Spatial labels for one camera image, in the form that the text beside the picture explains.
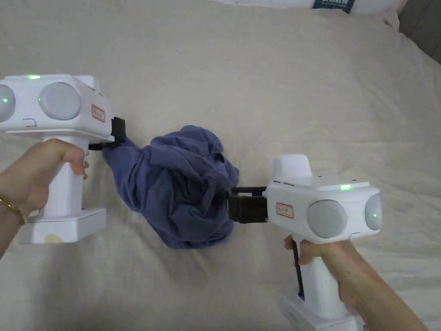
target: bed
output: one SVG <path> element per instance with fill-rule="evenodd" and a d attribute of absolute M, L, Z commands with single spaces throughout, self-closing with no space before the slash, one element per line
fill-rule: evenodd
<path fill-rule="evenodd" d="M 186 124 L 219 136 L 241 185 L 305 153 L 317 175 L 378 186 L 384 226 L 355 241 L 431 330 L 441 330 L 441 67 L 381 15 L 208 0 L 0 5 L 0 76 L 99 78 L 138 145 Z M 33 143 L 1 136 L 0 167 Z M 105 230 L 75 244 L 13 243 L 0 263 L 1 330 L 292 330 L 286 233 L 236 225 L 223 243 L 168 249 L 91 152 L 84 205 Z"/>

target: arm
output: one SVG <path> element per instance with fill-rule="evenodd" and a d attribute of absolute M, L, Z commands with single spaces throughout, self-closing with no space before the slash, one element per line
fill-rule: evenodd
<path fill-rule="evenodd" d="M 32 146 L 20 159 L 0 174 L 0 198 L 28 217 L 45 206 L 49 184 L 65 162 L 77 175 L 86 176 L 84 152 L 61 140 L 51 139 Z M 0 203 L 0 258 L 18 233 L 22 218 Z"/>
<path fill-rule="evenodd" d="M 291 239 L 285 247 L 292 248 Z M 341 300 L 354 307 L 371 331 L 428 331 L 404 301 L 361 257 L 350 241 L 301 243 L 300 265 L 321 256 L 340 285 Z"/>
<path fill-rule="evenodd" d="M 21 225 L 21 217 L 5 205 L 0 204 L 0 259 L 20 230 Z"/>

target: purple fabric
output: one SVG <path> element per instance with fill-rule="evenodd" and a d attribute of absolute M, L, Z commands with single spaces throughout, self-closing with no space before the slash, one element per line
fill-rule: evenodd
<path fill-rule="evenodd" d="M 188 125 L 138 148 L 129 139 L 105 148 L 118 193 L 171 248 L 209 247 L 233 230 L 225 193 L 239 170 L 210 131 Z"/>

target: red label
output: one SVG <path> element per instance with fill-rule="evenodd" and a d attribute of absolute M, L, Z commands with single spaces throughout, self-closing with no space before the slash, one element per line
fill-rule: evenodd
<path fill-rule="evenodd" d="M 290 205 L 285 205 L 284 203 L 276 203 L 277 215 L 294 218 L 294 208 Z"/>
<path fill-rule="evenodd" d="M 106 121 L 106 112 L 95 105 L 92 105 L 92 116 L 101 122 Z"/>

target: wrist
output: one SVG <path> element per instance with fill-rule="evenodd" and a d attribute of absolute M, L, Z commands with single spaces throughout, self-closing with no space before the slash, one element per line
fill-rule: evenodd
<path fill-rule="evenodd" d="M 23 225 L 23 217 L 14 212 L 4 203 L 0 203 L 0 223 L 7 223 L 13 227 L 21 227 L 21 225 Z"/>
<path fill-rule="evenodd" d="M 16 184 L 17 183 L 14 184 L 8 181 L 8 176 L 6 172 L 0 174 L 0 199 L 4 200 L 6 203 L 11 204 L 13 207 L 17 208 L 25 217 L 28 217 L 32 211 L 29 211 L 28 208 L 26 208 L 25 199 L 21 198 L 18 194 L 16 194 L 16 192 L 14 192 L 14 190 L 11 189 L 15 187 Z"/>

